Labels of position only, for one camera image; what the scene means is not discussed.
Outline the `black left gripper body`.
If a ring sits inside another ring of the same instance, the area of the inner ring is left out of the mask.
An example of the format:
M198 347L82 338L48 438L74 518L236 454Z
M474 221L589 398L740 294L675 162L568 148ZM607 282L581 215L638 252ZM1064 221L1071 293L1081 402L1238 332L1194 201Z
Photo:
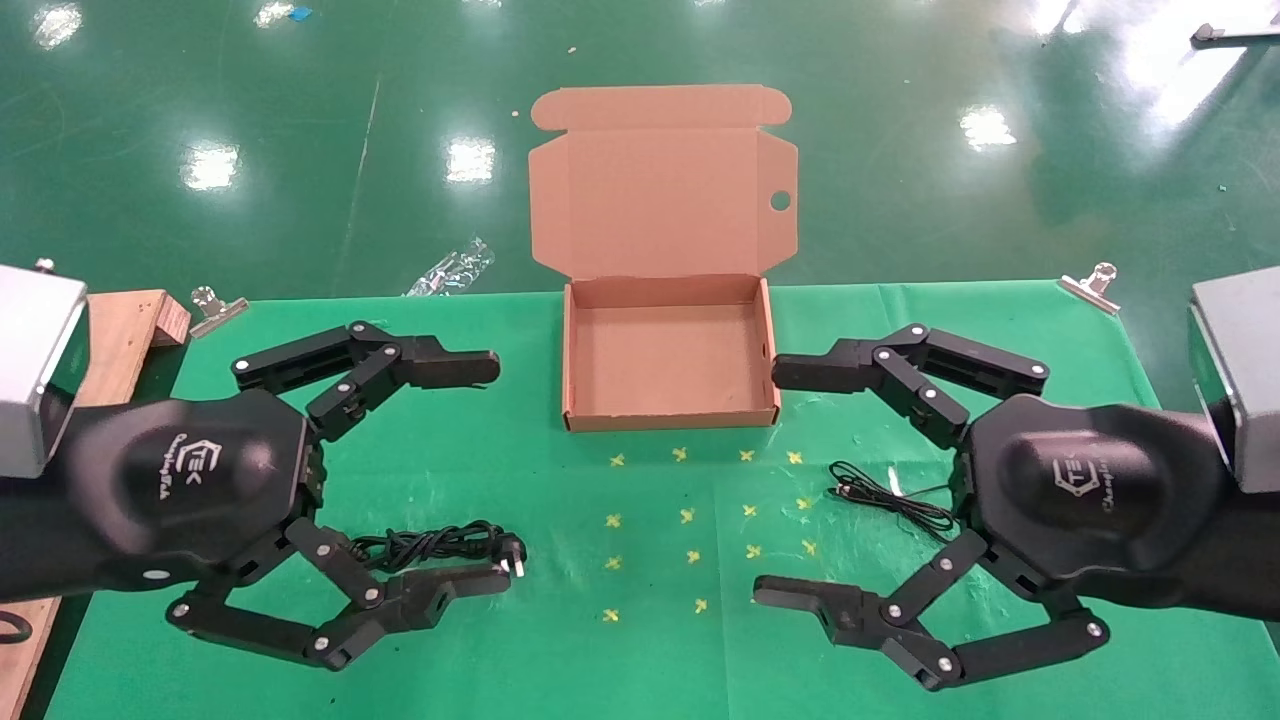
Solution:
M323 506L324 451L269 392L92 407L60 447L60 592L250 585Z

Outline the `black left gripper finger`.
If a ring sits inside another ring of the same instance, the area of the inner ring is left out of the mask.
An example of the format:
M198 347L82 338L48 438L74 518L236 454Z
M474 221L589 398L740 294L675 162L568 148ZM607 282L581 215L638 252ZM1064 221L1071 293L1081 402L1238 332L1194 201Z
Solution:
M234 589L294 555L348 600L333 619L310 626L228 603ZM511 533L489 521L349 538L301 518L236 574L197 582L166 620L198 641L337 673L388 635L435 628L457 598L509 587Z
M434 334L390 334L355 322L239 357L239 389L283 395L334 378L305 411L314 434L335 442L398 389L483 388L500 374L493 351L449 351Z

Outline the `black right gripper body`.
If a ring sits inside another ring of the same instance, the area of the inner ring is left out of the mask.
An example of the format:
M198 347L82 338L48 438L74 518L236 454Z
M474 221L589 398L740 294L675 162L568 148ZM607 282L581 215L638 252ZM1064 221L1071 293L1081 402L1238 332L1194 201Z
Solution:
M1192 550L1236 491L1206 416L1030 395L973 421L956 468L956 507L988 546L980 565L1037 601L1189 606Z

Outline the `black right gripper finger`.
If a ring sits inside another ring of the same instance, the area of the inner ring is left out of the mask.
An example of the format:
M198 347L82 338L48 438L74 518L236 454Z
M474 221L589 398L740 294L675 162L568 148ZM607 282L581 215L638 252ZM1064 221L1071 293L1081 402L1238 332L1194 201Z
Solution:
M872 392L938 448L960 445L970 413L940 380L1006 400L1039 396L1047 364L947 331L910 324L881 340L837 340L822 355L780 354L772 380L781 389Z
M1107 624L1071 594L1042 601L1047 621L1038 626L954 647L932 635L922 624L923 612L991 553L980 536L965 530L888 596L760 575L751 597L759 605L812 614L832 644L878 651L929 692L1070 662L1108 642Z

